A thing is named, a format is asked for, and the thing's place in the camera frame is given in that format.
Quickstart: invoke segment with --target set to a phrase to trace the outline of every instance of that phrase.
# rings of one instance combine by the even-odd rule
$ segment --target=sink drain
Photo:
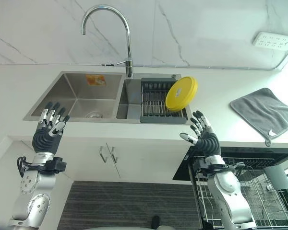
[[[92,111],[92,112],[88,113],[85,117],[86,118],[102,118],[102,114],[100,112],[97,112],[97,111]]]

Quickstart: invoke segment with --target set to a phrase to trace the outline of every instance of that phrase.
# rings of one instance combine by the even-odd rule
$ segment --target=yellow plate
[[[197,81],[193,77],[181,78],[168,91],[165,105],[173,112],[182,110],[191,102],[196,91]]]

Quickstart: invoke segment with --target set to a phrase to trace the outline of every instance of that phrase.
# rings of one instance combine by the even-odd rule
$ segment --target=cabinet handle
[[[114,156],[114,147],[112,147],[112,149],[111,149],[111,157],[114,160],[114,163],[117,163],[118,158]]]
[[[104,161],[104,163],[106,163],[108,157],[104,157],[104,156],[102,155],[102,146],[101,146],[100,149],[99,149],[99,155],[101,156],[101,159]]]

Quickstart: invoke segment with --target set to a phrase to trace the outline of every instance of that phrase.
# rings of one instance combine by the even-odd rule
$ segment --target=kitchen sink
[[[117,119],[139,119],[141,116],[141,80],[126,79],[120,95]]]
[[[37,120],[51,101],[66,108],[70,121],[189,124],[189,107],[172,113],[164,105],[166,92],[179,78],[134,74],[133,79],[126,79],[124,73],[61,72],[24,120]]]

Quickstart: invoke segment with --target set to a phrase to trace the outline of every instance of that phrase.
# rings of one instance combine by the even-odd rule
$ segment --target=electrical outlet
[[[253,45],[261,48],[288,50],[288,35],[260,32]]]

